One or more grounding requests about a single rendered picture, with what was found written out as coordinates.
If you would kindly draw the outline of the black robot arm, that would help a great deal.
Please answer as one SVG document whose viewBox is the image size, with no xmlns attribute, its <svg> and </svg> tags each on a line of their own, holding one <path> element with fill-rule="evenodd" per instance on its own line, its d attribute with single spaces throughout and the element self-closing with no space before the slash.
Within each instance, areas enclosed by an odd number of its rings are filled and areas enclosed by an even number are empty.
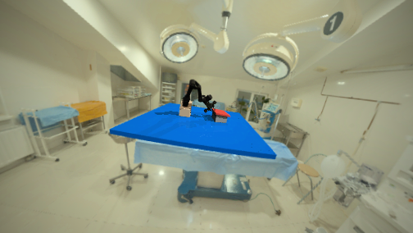
<svg viewBox="0 0 413 233">
<path fill-rule="evenodd" d="M 196 86 L 197 87 L 196 87 Z M 190 100 L 190 94 L 192 92 L 193 89 L 197 89 L 198 91 L 198 102 L 203 102 L 204 104 L 206 104 L 208 101 L 210 101 L 212 99 L 212 96 L 209 95 L 202 95 L 202 91 L 201 91 L 201 85 L 195 81 L 195 80 L 190 80 L 189 81 L 189 87 L 188 87 L 188 91 L 187 93 L 184 95 L 184 97 L 182 98 L 182 106 L 183 107 L 187 107 L 188 106 L 188 102 Z M 208 105 L 206 105 L 207 108 L 211 109 L 213 106 L 212 103 L 208 103 Z"/>
</svg>

